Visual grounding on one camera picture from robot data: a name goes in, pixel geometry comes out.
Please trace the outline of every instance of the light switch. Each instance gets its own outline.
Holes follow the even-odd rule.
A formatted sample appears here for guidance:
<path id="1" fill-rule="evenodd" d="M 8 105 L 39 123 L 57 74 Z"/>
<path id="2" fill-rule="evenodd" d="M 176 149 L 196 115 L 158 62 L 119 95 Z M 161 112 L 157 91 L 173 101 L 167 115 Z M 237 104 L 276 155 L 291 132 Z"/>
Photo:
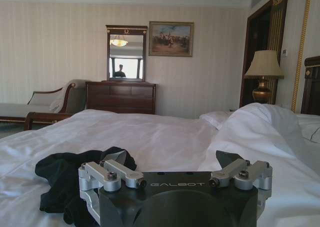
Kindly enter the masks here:
<path id="1" fill-rule="evenodd" d="M 281 52 L 281 56 L 282 57 L 287 57 L 288 56 L 288 50 L 287 49 L 283 49 Z"/>

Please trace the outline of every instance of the lamp base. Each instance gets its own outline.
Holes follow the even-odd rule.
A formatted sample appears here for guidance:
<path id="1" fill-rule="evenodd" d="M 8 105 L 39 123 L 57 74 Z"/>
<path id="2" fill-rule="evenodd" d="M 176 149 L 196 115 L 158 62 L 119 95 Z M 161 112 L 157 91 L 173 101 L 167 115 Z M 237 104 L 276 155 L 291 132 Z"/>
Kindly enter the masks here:
<path id="1" fill-rule="evenodd" d="M 267 79 L 258 79 L 259 86 L 252 91 L 252 96 L 255 102 L 260 104 L 268 103 L 271 91 L 267 87 L 268 80 Z"/>

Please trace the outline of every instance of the wall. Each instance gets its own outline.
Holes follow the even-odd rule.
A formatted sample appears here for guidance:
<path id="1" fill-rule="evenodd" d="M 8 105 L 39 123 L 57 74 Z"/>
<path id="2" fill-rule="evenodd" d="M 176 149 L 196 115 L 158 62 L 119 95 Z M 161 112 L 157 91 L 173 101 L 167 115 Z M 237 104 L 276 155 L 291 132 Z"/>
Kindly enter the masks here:
<path id="1" fill-rule="evenodd" d="M 27 103 L 71 79 L 106 79 L 105 25 L 194 22 L 193 57 L 147 56 L 158 115 L 239 105 L 246 8 L 0 1 L 0 102 Z"/>
<path id="2" fill-rule="evenodd" d="M 282 49 L 288 50 L 288 56 L 281 57 L 280 67 L 284 72 L 284 79 L 278 82 L 276 104 L 288 109 L 291 108 L 292 102 L 305 3 L 306 0 L 288 0 L 287 4 Z M 320 0 L 311 0 L 304 42 L 303 61 L 305 58 L 320 55 L 319 10 Z M 304 86 L 305 66 L 302 63 L 296 102 L 297 113 L 301 111 Z"/>

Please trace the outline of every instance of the metal bracket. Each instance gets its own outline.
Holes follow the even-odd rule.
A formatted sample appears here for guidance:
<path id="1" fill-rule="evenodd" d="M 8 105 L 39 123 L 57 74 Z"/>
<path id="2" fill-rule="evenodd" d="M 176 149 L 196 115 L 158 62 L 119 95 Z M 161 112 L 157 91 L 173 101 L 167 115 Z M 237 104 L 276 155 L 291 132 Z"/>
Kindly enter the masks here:
<path id="1" fill-rule="evenodd" d="M 80 198 L 85 200 L 89 213 L 99 225 L 99 197 L 94 189 L 103 187 L 105 191 L 114 192 L 121 188 L 121 180 L 129 188 L 139 189 L 147 185 L 142 172 L 133 171 L 113 159 L 100 164 L 103 167 L 95 162 L 83 163 L 78 169 Z"/>
<path id="2" fill-rule="evenodd" d="M 258 188 L 257 219 L 265 209 L 266 200 L 272 193 L 273 169 L 268 162 L 250 162 L 238 158 L 222 170 L 211 172 L 209 184 L 214 188 L 229 186 L 230 179 L 234 177 L 236 188 L 244 191 L 251 190 L 253 186 Z"/>
<path id="3" fill-rule="evenodd" d="M 139 189 L 144 188 L 147 182 L 144 180 L 144 174 L 139 171 L 133 171 L 124 165 L 109 159 L 103 162 L 103 167 L 109 172 L 115 172 L 122 180 L 125 181 L 125 185 L 129 188 Z"/>

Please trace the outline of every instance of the wooden dresser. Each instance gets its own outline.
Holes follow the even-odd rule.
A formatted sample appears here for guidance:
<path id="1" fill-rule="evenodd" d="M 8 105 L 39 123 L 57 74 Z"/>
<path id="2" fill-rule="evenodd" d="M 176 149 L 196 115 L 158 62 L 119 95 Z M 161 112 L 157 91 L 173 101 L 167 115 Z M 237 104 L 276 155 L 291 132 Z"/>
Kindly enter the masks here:
<path id="1" fill-rule="evenodd" d="M 116 113 L 156 112 L 156 84 L 148 82 L 86 82 L 87 109 Z"/>

